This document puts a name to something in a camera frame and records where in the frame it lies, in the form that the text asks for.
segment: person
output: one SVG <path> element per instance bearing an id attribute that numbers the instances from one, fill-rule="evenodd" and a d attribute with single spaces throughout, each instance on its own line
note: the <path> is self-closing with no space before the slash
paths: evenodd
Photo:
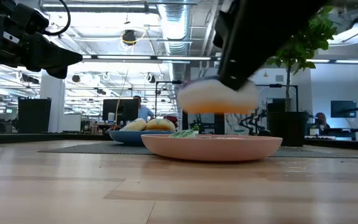
<path id="1" fill-rule="evenodd" d="M 316 113 L 316 121 L 314 122 L 314 124 L 318 125 L 318 127 L 321 130 L 324 130 L 326 128 L 330 128 L 329 124 L 327 124 L 327 118 L 326 115 L 324 113 Z"/>
<path id="2" fill-rule="evenodd" d="M 137 111 L 137 118 L 143 118 L 146 122 L 148 121 L 148 117 L 150 120 L 154 119 L 154 114 L 150 111 L 146 106 L 142 106 L 142 98 L 140 96 L 134 96 L 134 99 L 138 99 L 139 101 L 139 110 Z"/>

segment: ceiling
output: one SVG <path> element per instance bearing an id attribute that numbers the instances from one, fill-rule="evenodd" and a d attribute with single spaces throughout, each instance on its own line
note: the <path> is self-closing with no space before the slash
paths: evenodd
<path id="1" fill-rule="evenodd" d="M 49 31 L 62 29 L 67 22 L 67 14 L 57 0 L 16 0 L 41 11 L 50 20 Z M 166 55 L 162 21 L 156 4 L 149 4 L 149 12 L 140 12 L 133 2 L 123 1 L 65 1 L 71 11 L 70 28 L 60 37 L 51 37 L 50 41 L 60 47 L 83 55 Z M 215 55 L 219 52 L 211 40 L 214 35 L 214 21 L 219 10 L 226 11 L 230 0 L 194 0 L 190 7 L 190 35 L 182 40 L 189 45 L 188 55 Z M 334 1 L 348 9 L 357 9 L 358 1 Z M 121 35 L 125 30 L 134 30 L 138 40 L 133 46 L 123 44 Z M 0 98 L 15 101 L 18 96 L 38 97 L 40 85 L 22 81 L 23 75 L 41 80 L 41 74 L 29 72 L 25 68 L 11 68 L 0 65 Z M 80 82 L 74 82 L 73 76 L 80 76 Z M 150 109 L 154 108 L 155 84 L 147 79 L 150 75 L 158 81 L 172 80 L 170 63 L 112 63 L 112 62 L 80 62 L 68 68 L 66 81 L 67 111 L 84 111 L 87 114 L 99 114 L 101 100 L 105 97 L 133 96 L 145 97 Z M 98 87 L 105 94 L 97 93 L 85 87 Z M 158 115 L 178 114 L 175 91 L 165 86 L 166 91 L 158 98 Z"/>

